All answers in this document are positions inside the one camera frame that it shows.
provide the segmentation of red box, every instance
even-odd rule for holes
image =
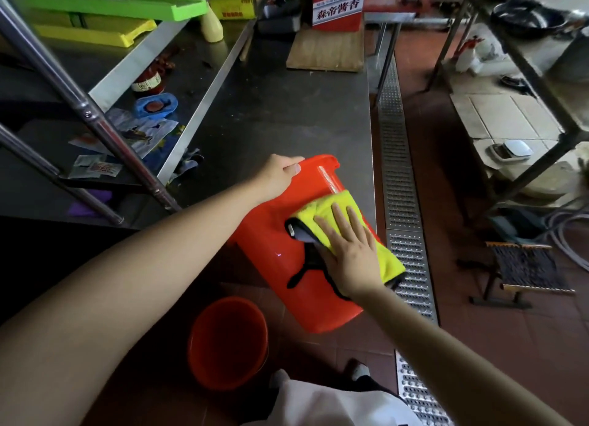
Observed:
[[[362,23],[364,0],[313,0],[313,28],[357,32]]]

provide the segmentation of metal bowl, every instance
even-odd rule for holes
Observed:
[[[503,26],[511,35],[526,39],[552,35],[567,22],[558,10],[533,0],[512,0],[499,4],[491,13],[491,21]]]

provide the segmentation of yellow box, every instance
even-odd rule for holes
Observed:
[[[209,0],[219,19],[255,19],[256,0]]]

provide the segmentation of yellow cloth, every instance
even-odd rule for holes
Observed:
[[[313,234],[315,234],[319,241],[324,246],[328,247],[331,252],[333,252],[333,247],[331,246],[327,235],[325,235],[319,225],[313,221],[313,217],[315,215],[323,217],[329,223],[329,225],[335,229],[336,232],[340,233],[331,209],[333,203],[337,203],[340,206],[348,221],[349,217],[346,207],[353,207],[362,224],[366,226],[356,201],[354,201],[354,198],[352,198],[352,195],[350,195],[350,192],[347,190],[316,199],[293,215],[293,217],[296,217],[305,223],[305,225],[311,230],[311,232],[313,232]],[[376,253],[378,255],[378,263],[380,265],[380,278],[383,283],[386,283],[387,281],[393,279],[405,271],[405,266],[403,266],[399,259],[379,242],[376,243]]]

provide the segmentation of orange bucket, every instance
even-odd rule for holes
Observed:
[[[207,389],[236,389],[261,369],[267,356],[266,319],[247,299],[220,299],[206,307],[192,326],[188,364]]]

